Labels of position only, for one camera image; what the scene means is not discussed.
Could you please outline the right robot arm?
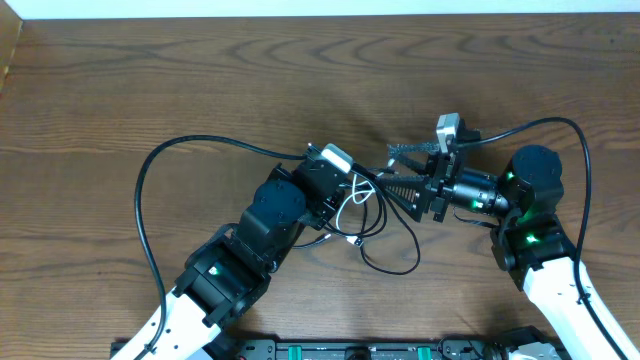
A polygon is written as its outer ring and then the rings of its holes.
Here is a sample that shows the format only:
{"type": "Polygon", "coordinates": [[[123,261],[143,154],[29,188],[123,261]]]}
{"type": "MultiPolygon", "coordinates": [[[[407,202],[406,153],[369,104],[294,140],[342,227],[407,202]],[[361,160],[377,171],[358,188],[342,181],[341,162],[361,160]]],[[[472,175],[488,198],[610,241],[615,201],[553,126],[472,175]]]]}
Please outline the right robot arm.
{"type": "Polygon", "coordinates": [[[488,227],[498,267],[544,315],[571,358],[638,358],[556,215],[564,195],[556,152],[525,146],[499,175],[466,166],[465,151],[452,145],[391,145],[388,153],[412,173],[378,184],[414,221],[432,213],[440,222],[449,207],[495,218],[488,227]]]}

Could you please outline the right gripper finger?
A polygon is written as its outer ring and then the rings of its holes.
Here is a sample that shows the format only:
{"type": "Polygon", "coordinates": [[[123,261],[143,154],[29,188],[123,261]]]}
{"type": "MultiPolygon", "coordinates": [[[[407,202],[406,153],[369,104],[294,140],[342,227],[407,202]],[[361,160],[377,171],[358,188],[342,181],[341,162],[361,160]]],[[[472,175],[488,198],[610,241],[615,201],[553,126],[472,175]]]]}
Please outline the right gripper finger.
{"type": "Polygon", "coordinates": [[[432,178],[426,175],[377,177],[374,183],[415,222],[420,222],[433,200],[432,178]]]}
{"type": "Polygon", "coordinates": [[[418,144],[388,145],[388,155],[392,160],[404,165],[415,173],[434,173],[440,155],[440,145],[435,142],[423,142],[418,144]],[[411,159],[409,153],[426,153],[427,160],[421,163],[411,159]]]}

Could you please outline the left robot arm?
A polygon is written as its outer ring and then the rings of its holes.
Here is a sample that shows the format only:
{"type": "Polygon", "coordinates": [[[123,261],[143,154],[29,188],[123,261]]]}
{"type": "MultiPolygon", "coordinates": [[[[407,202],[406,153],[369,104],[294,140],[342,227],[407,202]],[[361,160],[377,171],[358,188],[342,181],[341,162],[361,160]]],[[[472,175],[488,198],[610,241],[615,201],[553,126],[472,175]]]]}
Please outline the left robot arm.
{"type": "Polygon", "coordinates": [[[276,166],[238,223],[192,253],[184,272],[117,359],[188,359],[203,350],[232,359],[239,344],[224,335],[269,287],[307,227],[321,229],[344,197],[341,183],[354,161],[332,144],[309,149],[292,172],[276,166]]]}

